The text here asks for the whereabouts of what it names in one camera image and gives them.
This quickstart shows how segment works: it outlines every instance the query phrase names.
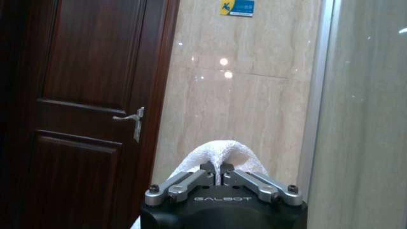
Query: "sticker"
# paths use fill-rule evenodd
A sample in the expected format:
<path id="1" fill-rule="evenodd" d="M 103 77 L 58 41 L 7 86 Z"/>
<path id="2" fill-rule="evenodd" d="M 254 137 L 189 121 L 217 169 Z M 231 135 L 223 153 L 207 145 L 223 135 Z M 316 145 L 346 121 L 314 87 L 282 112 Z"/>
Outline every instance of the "sticker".
<path id="1" fill-rule="evenodd" d="M 222 0 L 221 15 L 253 17 L 255 12 L 254 0 Z"/>

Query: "dark brown door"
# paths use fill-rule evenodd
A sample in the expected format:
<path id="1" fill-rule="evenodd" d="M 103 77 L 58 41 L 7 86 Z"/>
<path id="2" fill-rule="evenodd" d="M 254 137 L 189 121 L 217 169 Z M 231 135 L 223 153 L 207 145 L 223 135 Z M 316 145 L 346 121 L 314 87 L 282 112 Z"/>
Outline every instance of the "dark brown door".
<path id="1" fill-rule="evenodd" d="M 22 228 L 129 228 L 149 187 L 174 0 L 35 0 L 7 138 Z M 146 108 L 137 122 L 115 120 Z"/>

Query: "door handle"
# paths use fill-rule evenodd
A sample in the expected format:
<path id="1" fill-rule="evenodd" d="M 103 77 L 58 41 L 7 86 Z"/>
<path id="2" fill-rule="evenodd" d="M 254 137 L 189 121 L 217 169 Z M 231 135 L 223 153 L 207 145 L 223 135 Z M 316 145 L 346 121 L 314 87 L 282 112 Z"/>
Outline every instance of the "door handle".
<path id="1" fill-rule="evenodd" d="M 137 140 L 138 143 L 141 142 L 143 115 L 145 115 L 145 107 L 138 109 L 138 113 L 137 114 L 133 114 L 133 115 L 130 115 L 127 117 L 121 118 L 118 116 L 114 116 L 114 120 L 119 120 L 119 121 L 130 120 L 130 119 L 135 120 L 137 124 L 135 124 L 134 139 Z"/>

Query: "logo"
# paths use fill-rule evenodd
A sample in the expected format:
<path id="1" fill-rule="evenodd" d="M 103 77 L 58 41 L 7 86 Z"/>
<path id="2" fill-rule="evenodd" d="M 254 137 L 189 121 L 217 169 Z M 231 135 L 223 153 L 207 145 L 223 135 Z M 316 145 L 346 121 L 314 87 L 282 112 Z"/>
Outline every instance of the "logo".
<path id="1" fill-rule="evenodd" d="M 235 7 L 235 0 L 221 1 L 221 15 L 229 15 Z"/>
<path id="2" fill-rule="evenodd" d="M 251 197 L 195 197 L 195 201 L 249 201 Z"/>

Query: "towel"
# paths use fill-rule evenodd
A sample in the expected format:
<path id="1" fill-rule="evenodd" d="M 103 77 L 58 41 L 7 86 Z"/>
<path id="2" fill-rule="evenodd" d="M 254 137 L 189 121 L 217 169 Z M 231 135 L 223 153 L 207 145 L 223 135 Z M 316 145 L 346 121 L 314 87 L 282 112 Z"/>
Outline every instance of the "towel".
<path id="1" fill-rule="evenodd" d="M 221 166 L 223 162 L 233 164 L 235 169 L 241 169 L 245 172 L 261 172 L 265 175 L 269 175 L 254 151 L 242 143 L 226 140 L 209 142 L 194 149 L 177 167 L 170 178 L 179 172 L 198 171 L 199 165 L 205 164 L 207 161 L 211 161 L 215 167 L 217 185 L 221 185 Z M 131 229 L 141 229 L 141 217 L 135 221 Z"/>

